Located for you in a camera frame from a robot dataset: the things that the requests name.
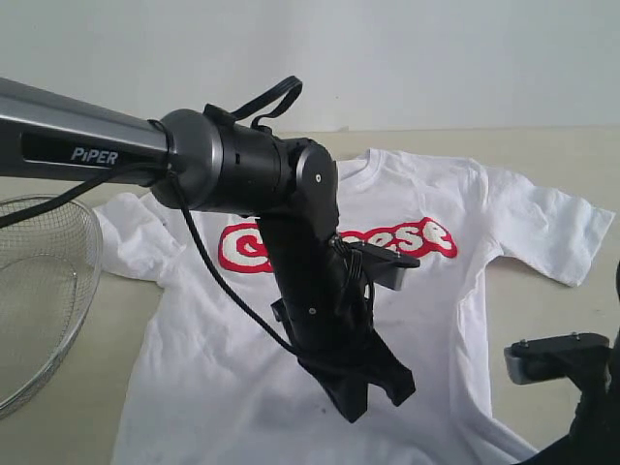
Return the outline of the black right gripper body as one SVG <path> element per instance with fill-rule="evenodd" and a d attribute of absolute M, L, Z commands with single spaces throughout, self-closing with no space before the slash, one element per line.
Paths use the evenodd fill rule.
<path fill-rule="evenodd" d="M 609 381 L 581 387 L 569 433 L 527 460 L 528 464 L 619 463 L 619 335 L 606 356 Z"/>

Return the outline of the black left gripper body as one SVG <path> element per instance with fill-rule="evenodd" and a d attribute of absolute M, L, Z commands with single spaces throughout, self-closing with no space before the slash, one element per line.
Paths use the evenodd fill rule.
<path fill-rule="evenodd" d="M 305 368 L 360 368 L 372 328 L 362 253 L 270 254 L 284 305 L 283 325 Z"/>

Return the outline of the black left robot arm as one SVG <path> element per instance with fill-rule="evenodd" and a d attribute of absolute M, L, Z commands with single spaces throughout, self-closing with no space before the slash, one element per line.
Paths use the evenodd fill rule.
<path fill-rule="evenodd" d="M 374 296 L 377 286 L 399 289 L 419 260 L 339 234 L 335 161 L 319 143 L 281 139 L 265 125 L 301 90 L 291 76 L 233 111 L 206 105 L 142 120 L 3 79 L 2 174 L 75 187 L 1 224 L 45 214 L 109 182 L 146 187 L 185 219 L 196 211 L 254 218 L 280 292 L 272 311 L 284 329 L 275 341 L 356 421 L 370 386 L 394 405 L 415 392 L 411 370 L 374 327 Z"/>

